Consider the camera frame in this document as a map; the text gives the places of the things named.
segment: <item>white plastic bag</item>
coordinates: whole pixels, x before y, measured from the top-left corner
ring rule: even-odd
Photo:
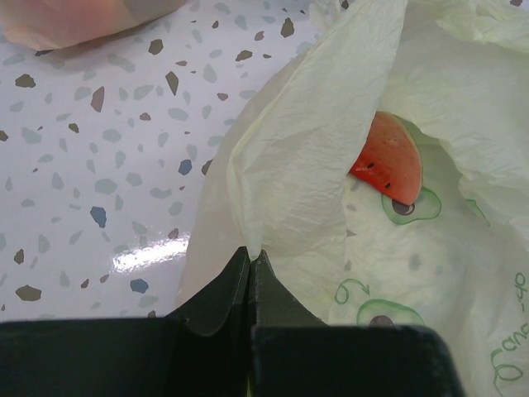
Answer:
[[[54,50],[124,31],[168,14],[185,0],[0,0],[13,43]]]
[[[357,0],[252,99],[209,170],[179,303],[263,248],[324,321],[425,324],[469,395],[527,395],[529,15],[407,3]],[[415,222],[345,176],[377,109],[422,132]]]

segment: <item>terrazzo table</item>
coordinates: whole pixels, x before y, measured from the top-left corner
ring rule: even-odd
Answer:
[[[316,41],[309,3],[189,0],[51,53],[0,36],[0,322],[174,310],[207,168]]]

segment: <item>watermelon slice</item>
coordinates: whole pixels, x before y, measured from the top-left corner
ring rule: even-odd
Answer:
[[[364,149],[349,172],[402,204],[412,205],[421,193],[421,155],[391,113],[376,112]]]

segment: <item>green arrow print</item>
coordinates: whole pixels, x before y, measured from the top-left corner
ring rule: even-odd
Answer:
[[[368,285],[363,285],[362,283],[360,283],[358,280],[355,280],[355,279],[345,279],[340,283],[340,285],[338,285],[338,289],[336,290],[336,293],[334,294],[334,300],[337,304],[346,304],[347,301],[349,300],[349,290],[346,288],[347,283],[359,285],[367,295],[370,295]],[[338,297],[340,290],[343,290],[343,292],[346,294],[345,299],[340,299]]]

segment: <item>pink plastic bag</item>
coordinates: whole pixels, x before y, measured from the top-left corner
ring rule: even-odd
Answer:
[[[185,1],[0,0],[0,24],[13,43],[53,50],[152,21]]]

